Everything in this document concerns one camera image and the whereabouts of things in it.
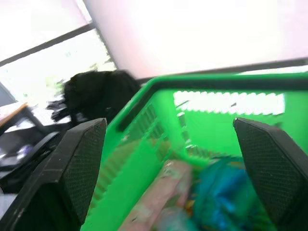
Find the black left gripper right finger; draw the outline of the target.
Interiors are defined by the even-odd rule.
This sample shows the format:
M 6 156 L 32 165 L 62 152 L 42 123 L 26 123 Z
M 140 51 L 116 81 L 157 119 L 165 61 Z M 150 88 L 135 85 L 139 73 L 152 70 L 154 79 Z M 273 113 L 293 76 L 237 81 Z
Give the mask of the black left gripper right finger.
M 308 229 L 308 156 L 282 129 L 236 118 L 247 174 L 279 231 Z

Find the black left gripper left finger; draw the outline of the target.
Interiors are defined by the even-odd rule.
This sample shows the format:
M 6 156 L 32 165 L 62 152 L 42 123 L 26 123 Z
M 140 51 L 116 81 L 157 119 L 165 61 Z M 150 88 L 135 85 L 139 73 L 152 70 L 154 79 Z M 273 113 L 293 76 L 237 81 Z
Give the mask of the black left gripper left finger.
M 99 175 L 106 128 L 106 120 L 98 118 L 68 130 L 13 196 L 0 229 L 80 230 Z

